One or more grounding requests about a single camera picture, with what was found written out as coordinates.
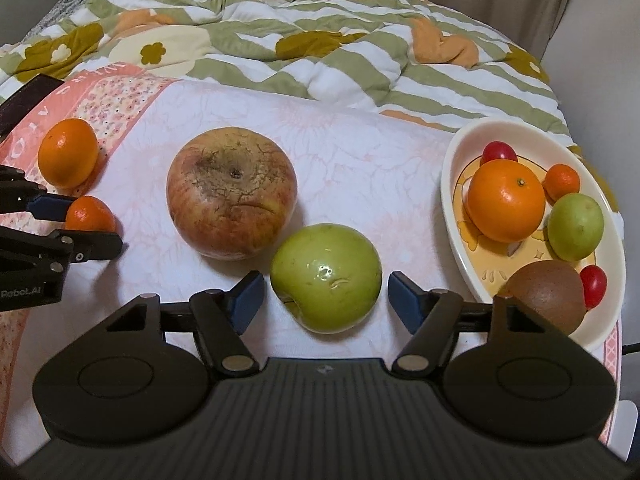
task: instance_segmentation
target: apple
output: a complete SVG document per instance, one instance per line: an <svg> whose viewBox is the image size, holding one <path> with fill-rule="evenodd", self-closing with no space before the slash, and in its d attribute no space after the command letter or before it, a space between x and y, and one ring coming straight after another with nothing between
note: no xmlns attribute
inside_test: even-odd
<svg viewBox="0 0 640 480"><path fill-rule="evenodd" d="M607 291L607 275L597 265L587 265L580 271L584 288L584 303L588 310L597 307Z"/></svg>
<svg viewBox="0 0 640 480"><path fill-rule="evenodd" d="M546 232L552 249L560 259L578 262L593 253L602 240L602 209L590 196L568 193L551 209Z"/></svg>
<svg viewBox="0 0 640 480"><path fill-rule="evenodd" d="M297 196L287 155L244 128L218 128L190 140L166 180L178 234L199 253L220 260L249 258L273 244Z"/></svg>
<svg viewBox="0 0 640 480"><path fill-rule="evenodd" d="M373 244L340 224L300 229L278 248L271 286L293 317L316 333L337 333L361 322L382 286Z"/></svg>
<svg viewBox="0 0 640 480"><path fill-rule="evenodd" d="M480 166L484 163L489 162L490 160L495 160L497 158L506 158L507 160L518 161L518 156L516 152L513 151L513 148L508 145L506 142L502 142L501 140L494 140L489 142L482 150L482 156L480 157Z"/></svg>

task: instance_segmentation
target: orange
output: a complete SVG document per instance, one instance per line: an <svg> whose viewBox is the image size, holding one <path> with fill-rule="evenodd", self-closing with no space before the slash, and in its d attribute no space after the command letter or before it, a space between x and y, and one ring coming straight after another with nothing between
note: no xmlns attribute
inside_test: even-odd
<svg viewBox="0 0 640 480"><path fill-rule="evenodd" d="M479 231L511 244L531 236L545 214L545 190L529 168L508 159L484 163L471 178L466 212Z"/></svg>
<svg viewBox="0 0 640 480"><path fill-rule="evenodd" d="M73 189L89 178L98 160L98 139L82 119L64 119L49 130L38 150L44 179L59 189Z"/></svg>
<svg viewBox="0 0 640 480"><path fill-rule="evenodd" d="M102 200L85 195L76 198L66 212L65 229L114 233L116 218Z"/></svg>
<svg viewBox="0 0 640 480"><path fill-rule="evenodd" d="M542 185L549 198L556 202L566 194L580 192L580 175L571 166L556 164L546 172Z"/></svg>

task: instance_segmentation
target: oval plate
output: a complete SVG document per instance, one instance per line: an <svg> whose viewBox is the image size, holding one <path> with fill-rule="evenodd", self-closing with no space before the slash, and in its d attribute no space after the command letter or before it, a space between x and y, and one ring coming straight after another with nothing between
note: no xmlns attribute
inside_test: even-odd
<svg viewBox="0 0 640 480"><path fill-rule="evenodd" d="M625 291L625 255L616 229L614 213L591 173L566 147L545 132L504 119L484 118L461 128L451 140L444 158L440 179L440 197L449 234L449 242L466 284L478 301L491 303L492 297L511 275L524 265L550 259L552 252L544 229L539 229L519 246L499 244L482 236L466 216L463 207L465 182L479 167L484 147L492 140L509 144L518 160L544 179L554 164L567 164L580 175L580 192L597 200L605 218L602 241L594 254L578 262L580 270L597 264L607 275L607 291L602 302L590 310L571 338L588 351L602 345L615 326ZM546 215L551 206L547 204Z"/></svg>

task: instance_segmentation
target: kiwi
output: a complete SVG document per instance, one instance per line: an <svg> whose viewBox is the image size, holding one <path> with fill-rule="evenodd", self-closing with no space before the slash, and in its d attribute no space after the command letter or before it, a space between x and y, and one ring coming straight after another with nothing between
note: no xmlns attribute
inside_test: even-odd
<svg viewBox="0 0 640 480"><path fill-rule="evenodd" d="M566 335L580 326L587 312L580 274L558 260L525 265L508 279L500 294L518 298Z"/></svg>

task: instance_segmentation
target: black cable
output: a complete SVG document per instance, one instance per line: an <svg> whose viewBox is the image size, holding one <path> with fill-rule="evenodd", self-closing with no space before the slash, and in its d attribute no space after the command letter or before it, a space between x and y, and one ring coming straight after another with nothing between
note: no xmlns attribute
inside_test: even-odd
<svg viewBox="0 0 640 480"><path fill-rule="evenodd" d="M640 352L640 343L622 345L622 355L635 354L636 352Z"/></svg>

